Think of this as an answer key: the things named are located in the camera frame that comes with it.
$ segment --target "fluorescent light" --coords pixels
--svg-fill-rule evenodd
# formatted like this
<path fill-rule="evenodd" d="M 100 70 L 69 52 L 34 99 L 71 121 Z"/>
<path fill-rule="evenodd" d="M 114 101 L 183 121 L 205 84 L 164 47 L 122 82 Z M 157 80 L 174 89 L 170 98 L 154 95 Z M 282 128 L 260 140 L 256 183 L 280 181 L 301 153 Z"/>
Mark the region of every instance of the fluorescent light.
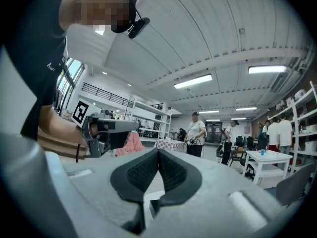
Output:
<path fill-rule="evenodd" d="M 249 74 L 255 73 L 280 73 L 285 72 L 287 69 L 284 65 L 268 65 L 268 66 L 251 66 L 249 67 Z"/>
<path fill-rule="evenodd" d="M 100 35 L 104 35 L 104 30 L 95 30 L 95 32 L 100 34 Z"/>
<path fill-rule="evenodd" d="M 209 113 L 219 113 L 219 110 L 213 110 L 213 111 L 200 111 L 200 114 L 209 114 Z"/>
<path fill-rule="evenodd" d="M 253 107 L 253 108 L 240 108 L 240 109 L 236 109 L 236 111 L 244 111 L 244 110 L 256 110 L 258 108 Z"/>
<path fill-rule="evenodd" d="M 202 77 L 197 77 L 197 78 L 191 79 L 189 81 L 185 81 L 183 83 L 175 84 L 174 87 L 176 89 L 179 89 L 179 88 L 183 88 L 186 86 L 196 85 L 196 84 L 211 81 L 211 80 L 212 80 L 212 76 L 211 76 L 211 74 L 208 74 L 208 75 L 205 75 Z"/>

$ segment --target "floor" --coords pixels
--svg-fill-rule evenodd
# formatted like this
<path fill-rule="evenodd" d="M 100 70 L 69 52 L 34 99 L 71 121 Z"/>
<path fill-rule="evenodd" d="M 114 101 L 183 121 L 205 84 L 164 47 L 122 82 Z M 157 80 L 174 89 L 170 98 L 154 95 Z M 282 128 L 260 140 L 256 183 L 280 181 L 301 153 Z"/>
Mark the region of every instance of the floor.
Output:
<path fill-rule="evenodd" d="M 215 161 L 215 162 L 220 162 L 221 159 L 218 158 L 216 156 L 216 147 L 214 146 L 205 146 L 203 148 L 202 151 L 202 158 L 206 159 L 206 160 L 211 160 L 211 161 Z M 60 156 L 60 161 L 62 162 L 62 164 L 71 164 L 71 163 L 76 163 L 75 159 L 72 158 L 67 158 L 67 157 L 63 157 Z M 233 162 L 231 168 L 235 169 L 237 172 L 242 173 L 243 171 L 243 167 L 240 166 L 239 162 Z M 272 188 L 272 187 L 276 187 L 276 185 L 282 180 L 282 177 L 273 177 L 273 178 L 263 178 L 261 183 L 260 183 L 260 187 L 262 188 Z M 153 192 L 157 192 L 157 191 L 161 191 L 164 190 L 164 186 L 163 186 L 163 181 L 162 181 L 162 177 L 160 176 L 159 172 L 156 174 L 155 178 L 153 179 L 151 185 L 149 186 L 148 190 L 146 191 L 145 195 L 153 193 Z"/>

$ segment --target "white table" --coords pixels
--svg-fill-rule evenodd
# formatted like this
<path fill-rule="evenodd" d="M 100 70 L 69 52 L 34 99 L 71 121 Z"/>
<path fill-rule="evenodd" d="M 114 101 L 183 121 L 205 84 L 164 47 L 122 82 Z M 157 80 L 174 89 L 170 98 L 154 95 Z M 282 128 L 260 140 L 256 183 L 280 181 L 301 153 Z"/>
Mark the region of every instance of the white table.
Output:
<path fill-rule="evenodd" d="M 255 161 L 249 162 L 249 158 L 254 159 Z M 242 176 L 245 175 L 248 164 L 254 168 L 256 173 L 253 183 L 257 184 L 259 178 L 263 177 L 278 177 L 283 176 L 283 179 L 286 177 L 289 160 L 292 158 L 291 155 L 278 153 L 274 151 L 266 151 L 264 155 L 261 155 L 261 152 L 258 151 L 247 151 L 246 163 L 243 169 Z M 279 169 L 273 164 L 285 163 L 284 170 Z"/>

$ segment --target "shelving unit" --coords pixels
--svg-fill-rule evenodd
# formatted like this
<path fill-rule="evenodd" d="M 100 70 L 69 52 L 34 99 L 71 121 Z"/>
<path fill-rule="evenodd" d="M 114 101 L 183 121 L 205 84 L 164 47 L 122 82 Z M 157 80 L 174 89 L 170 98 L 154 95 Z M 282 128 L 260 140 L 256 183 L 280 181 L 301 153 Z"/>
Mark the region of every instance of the shelving unit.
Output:
<path fill-rule="evenodd" d="M 315 101 L 317 103 L 316 88 L 312 82 L 310 82 L 310 85 L 311 85 L 310 90 L 305 95 L 303 95 L 299 100 L 292 101 L 292 103 L 289 107 L 285 108 L 277 115 L 274 115 L 274 116 L 268 118 L 268 119 L 272 119 L 273 117 L 277 117 L 282 113 L 288 113 L 288 114 L 293 113 L 293 120 L 291 121 L 291 123 L 294 123 L 294 125 L 295 125 L 295 132 L 293 135 L 293 137 L 295 138 L 295 144 L 294 144 L 294 150 L 290 151 L 291 153 L 294 153 L 293 164 L 291 167 L 291 173 L 294 173 L 294 171 L 300 169 L 303 166 L 303 165 L 295 166 L 296 162 L 297 162 L 298 154 L 301 154 L 304 156 L 317 156 L 317 152 L 298 150 L 300 137 L 311 136 L 311 135 L 317 134 L 317 131 L 310 132 L 310 133 L 299 133 L 299 121 L 317 115 L 317 109 L 314 109 L 314 110 L 312 110 L 312 111 L 308 112 L 307 114 L 304 114 L 303 116 L 300 116 L 300 117 L 298 117 L 298 115 L 297 115 L 297 109 L 300 106 L 304 106 L 306 103 L 308 103 L 309 101 L 311 101 L 313 99 L 315 99 Z"/>
<path fill-rule="evenodd" d="M 160 119 L 156 118 L 149 118 L 148 115 L 140 114 L 136 112 L 136 108 L 145 110 L 147 112 L 151 112 L 155 114 L 156 116 L 160 116 Z M 153 108 L 141 101 L 139 101 L 135 97 L 131 97 L 128 103 L 128 107 L 125 112 L 124 119 L 125 120 L 132 120 L 132 119 L 143 119 L 147 121 L 152 121 L 154 124 L 159 124 L 159 129 L 148 129 L 148 128 L 139 128 L 139 130 L 143 131 L 150 131 L 150 132 L 157 132 L 158 136 L 155 138 L 152 137 L 141 137 L 141 141 L 146 141 L 146 142 L 156 142 L 159 138 L 164 138 L 164 136 L 169 134 L 170 130 L 170 122 L 171 122 L 171 114 L 165 113 L 161 110 L 158 110 L 156 108 Z"/>

